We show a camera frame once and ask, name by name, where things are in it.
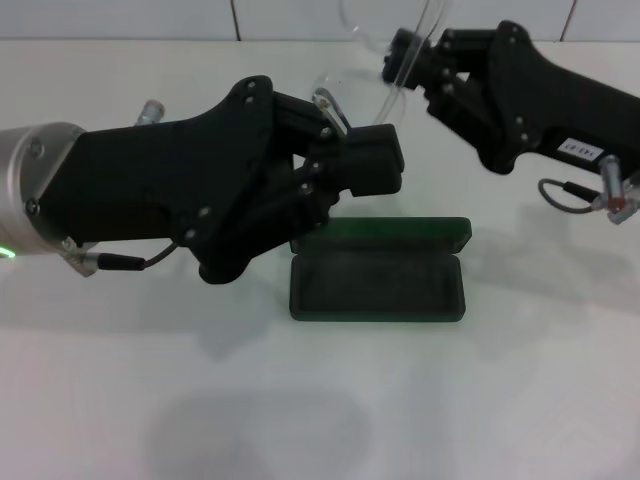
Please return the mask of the clear white glasses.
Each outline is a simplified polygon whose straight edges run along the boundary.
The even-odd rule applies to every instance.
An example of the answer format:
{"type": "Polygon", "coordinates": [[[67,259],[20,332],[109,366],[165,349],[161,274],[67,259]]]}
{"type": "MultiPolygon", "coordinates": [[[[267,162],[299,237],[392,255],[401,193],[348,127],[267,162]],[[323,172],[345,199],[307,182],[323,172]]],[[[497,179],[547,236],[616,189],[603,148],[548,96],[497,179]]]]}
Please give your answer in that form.
{"type": "Polygon", "coordinates": [[[314,83],[313,103],[345,134],[354,127],[398,126],[405,91],[422,51],[444,30],[454,0],[338,0],[339,19],[351,40],[382,67],[329,70],[314,83]]]}

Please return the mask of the green glasses case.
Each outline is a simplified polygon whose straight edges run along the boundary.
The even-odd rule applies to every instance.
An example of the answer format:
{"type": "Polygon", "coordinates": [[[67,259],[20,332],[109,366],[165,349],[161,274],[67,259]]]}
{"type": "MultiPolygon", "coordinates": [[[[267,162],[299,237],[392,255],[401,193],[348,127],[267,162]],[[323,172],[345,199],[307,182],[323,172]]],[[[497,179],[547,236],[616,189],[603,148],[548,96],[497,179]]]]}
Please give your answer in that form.
{"type": "Polygon", "coordinates": [[[342,217],[291,244],[298,321],[453,323],[466,312],[465,217],[342,217]]]}

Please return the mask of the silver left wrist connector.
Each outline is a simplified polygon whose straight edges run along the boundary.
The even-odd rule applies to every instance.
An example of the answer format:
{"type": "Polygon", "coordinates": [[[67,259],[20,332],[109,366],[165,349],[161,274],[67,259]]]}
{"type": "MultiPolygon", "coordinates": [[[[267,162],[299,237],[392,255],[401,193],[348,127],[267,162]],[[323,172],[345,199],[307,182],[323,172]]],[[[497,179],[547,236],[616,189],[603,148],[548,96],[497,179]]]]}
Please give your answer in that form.
{"type": "Polygon", "coordinates": [[[165,116],[165,106],[158,100],[149,99],[145,102],[135,122],[136,126],[159,123],[165,116]]]}

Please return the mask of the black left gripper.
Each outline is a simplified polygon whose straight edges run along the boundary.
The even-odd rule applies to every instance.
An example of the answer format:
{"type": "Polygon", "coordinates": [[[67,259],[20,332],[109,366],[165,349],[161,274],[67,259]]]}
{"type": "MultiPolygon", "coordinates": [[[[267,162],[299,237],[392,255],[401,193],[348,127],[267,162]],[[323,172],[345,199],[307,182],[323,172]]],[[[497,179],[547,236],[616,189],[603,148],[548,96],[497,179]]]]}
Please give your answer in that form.
{"type": "Polygon", "coordinates": [[[167,239],[211,284],[325,225],[340,199],[327,175],[274,148],[272,82],[238,82],[212,109],[168,123],[24,134],[24,249],[78,254],[106,241],[167,239]]]}

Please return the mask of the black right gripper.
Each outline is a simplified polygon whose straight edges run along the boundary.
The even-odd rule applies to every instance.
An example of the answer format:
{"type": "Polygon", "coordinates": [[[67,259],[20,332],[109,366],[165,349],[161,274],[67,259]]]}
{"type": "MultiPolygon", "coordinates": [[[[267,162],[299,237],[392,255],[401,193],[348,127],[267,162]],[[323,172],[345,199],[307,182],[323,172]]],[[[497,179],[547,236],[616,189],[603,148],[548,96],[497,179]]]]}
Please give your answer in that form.
{"type": "Polygon", "coordinates": [[[562,68],[533,45],[524,27],[446,29],[431,42],[399,29],[384,58],[382,79],[424,89],[427,112],[472,146],[491,146],[491,116],[500,139],[479,155],[490,171],[506,175],[518,156],[537,153],[595,173],[600,157],[620,159],[624,175],[640,170],[640,98],[562,68]]]}

